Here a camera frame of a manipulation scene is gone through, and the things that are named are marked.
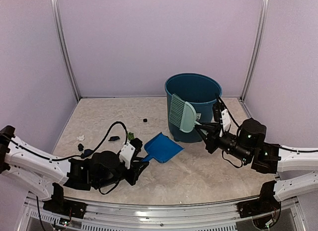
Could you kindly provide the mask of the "blue plastic dustpan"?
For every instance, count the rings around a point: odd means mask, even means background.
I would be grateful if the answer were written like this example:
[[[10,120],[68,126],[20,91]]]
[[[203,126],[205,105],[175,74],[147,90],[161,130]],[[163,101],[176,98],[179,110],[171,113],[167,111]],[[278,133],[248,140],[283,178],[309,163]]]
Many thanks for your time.
[[[182,146],[175,143],[163,133],[159,133],[150,139],[144,145],[144,149],[147,152],[147,155],[141,161],[148,162],[151,159],[155,159],[159,163],[168,162],[174,156],[184,150]]]

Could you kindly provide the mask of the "light green hand brush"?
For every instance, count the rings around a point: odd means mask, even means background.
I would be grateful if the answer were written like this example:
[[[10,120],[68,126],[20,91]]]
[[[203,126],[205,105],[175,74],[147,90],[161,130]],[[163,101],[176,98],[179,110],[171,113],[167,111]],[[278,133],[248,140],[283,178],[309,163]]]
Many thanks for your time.
[[[179,128],[184,133],[190,133],[195,125],[201,125],[196,120],[196,111],[189,103],[181,99],[178,95],[173,94],[171,97],[168,121]]]

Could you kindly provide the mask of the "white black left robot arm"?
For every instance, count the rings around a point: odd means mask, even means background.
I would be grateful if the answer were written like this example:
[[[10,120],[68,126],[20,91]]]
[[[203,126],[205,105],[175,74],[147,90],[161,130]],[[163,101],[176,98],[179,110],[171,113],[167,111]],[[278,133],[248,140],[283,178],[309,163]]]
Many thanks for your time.
[[[58,157],[25,143],[7,125],[0,131],[0,172],[15,178],[40,200],[63,214],[70,208],[69,201],[58,192],[64,187],[74,190],[101,190],[126,180],[135,185],[140,174],[149,165],[138,153],[142,141],[133,139],[115,153],[95,153],[90,149],[80,155]]]

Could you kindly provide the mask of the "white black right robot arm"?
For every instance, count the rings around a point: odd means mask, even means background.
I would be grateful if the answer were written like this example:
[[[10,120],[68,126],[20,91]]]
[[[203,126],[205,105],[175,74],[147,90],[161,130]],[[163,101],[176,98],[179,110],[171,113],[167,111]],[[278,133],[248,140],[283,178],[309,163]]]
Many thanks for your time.
[[[243,121],[237,133],[224,131],[219,123],[196,123],[208,153],[220,149],[240,161],[241,166],[262,174],[307,170],[308,173],[287,180],[265,182],[257,198],[237,204],[240,217],[256,216],[281,208],[281,202],[310,193],[318,188],[318,151],[266,143],[266,126],[253,118]]]

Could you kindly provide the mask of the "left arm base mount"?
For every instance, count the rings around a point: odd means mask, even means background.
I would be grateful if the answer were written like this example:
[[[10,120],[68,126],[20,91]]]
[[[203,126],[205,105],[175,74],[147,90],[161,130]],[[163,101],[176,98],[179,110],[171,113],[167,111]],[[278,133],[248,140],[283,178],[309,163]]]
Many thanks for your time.
[[[58,183],[53,183],[53,194],[48,201],[44,201],[43,209],[52,213],[83,219],[87,204],[64,198],[64,190]]]

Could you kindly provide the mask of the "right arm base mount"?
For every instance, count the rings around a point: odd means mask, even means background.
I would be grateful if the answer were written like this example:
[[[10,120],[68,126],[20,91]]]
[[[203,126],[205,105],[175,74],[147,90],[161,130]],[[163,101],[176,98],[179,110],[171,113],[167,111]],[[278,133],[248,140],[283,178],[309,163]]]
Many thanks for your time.
[[[256,199],[237,203],[240,218],[247,218],[272,212],[281,208],[281,202],[274,198],[276,181],[265,182]]]

